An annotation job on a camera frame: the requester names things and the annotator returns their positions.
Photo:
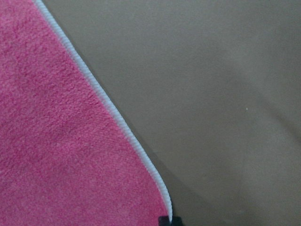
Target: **pink fabric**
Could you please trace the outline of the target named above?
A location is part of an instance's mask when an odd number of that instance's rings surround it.
[[[31,0],[0,0],[0,226],[156,226],[154,180]]]

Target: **white trim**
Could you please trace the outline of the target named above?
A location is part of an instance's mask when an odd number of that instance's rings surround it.
[[[71,44],[70,40],[67,38],[67,36],[62,31],[61,27],[57,24],[55,19],[52,17],[46,6],[41,0],[33,0],[33,2],[36,4],[37,8],[41,11],[42,15],[46,19],[46,21],[49,23],[50,27],[53,29],[53,31],[57,34],[59,37],[61,43],[65,46],[69,54],[71,55],[71,58],[73,61],[78,65],[80,71],[84,74],[85,78],[89,81],[95,92],[97,93],[100,100],[103,102],[104,106],[109,110],[110,114],[115,119],[116,123],[119,125],[119,127],[123,130],[125,136],[127,137],[130,144],[133,146],[133,148],[136,150],[138,156],[144,163],[147,171],[152,176],[154,181],[157,184],[157,187],[159,191],[161,192],[162,198],[164,200],[165,206],[168,211],[168,217],[171,221],[173,211],[172,211],[172,204],[170,200],[170,196],[168,193],[168,190],[166,188],[166,185],[164,184],[161,176],[159,175],[157,169],[147,156],[145,150],[142,148],[141,144],[137,140],[137,138],[132,133],[131,129],[128,127],[125,120],[122,118],[121,114],[111,102],[108,95],[104,92],[103,88],[100,86],[96,78],[93,76],[93,74],[88,69],[85,62],[81,59],[81,57],[76,52],[75,48]]]

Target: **gray floor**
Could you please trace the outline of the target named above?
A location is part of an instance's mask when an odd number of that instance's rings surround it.
[[[301,225],[301,1],[44,2],[187,226]]]

